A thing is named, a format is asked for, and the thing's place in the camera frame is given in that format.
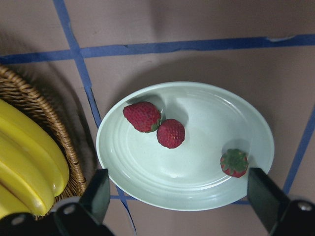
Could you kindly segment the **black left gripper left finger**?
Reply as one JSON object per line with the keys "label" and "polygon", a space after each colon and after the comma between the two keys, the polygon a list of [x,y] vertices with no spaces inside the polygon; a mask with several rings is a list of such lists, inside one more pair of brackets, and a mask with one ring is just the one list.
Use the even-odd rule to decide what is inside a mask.
{"label": "black left gripper left finger", "polygon": [[95,172],[79,204],[97,223],[103,223],[110,203],[110,183],[107,169]]}

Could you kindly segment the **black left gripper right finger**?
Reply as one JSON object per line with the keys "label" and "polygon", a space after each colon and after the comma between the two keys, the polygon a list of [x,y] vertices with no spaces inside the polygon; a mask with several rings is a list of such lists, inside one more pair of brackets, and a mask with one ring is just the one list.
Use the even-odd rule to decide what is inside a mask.
{"label": "black left gripper right finger", "polygon": [[281,220],[290,199],[261,168],[249,168],[248,200],[268,233]]}

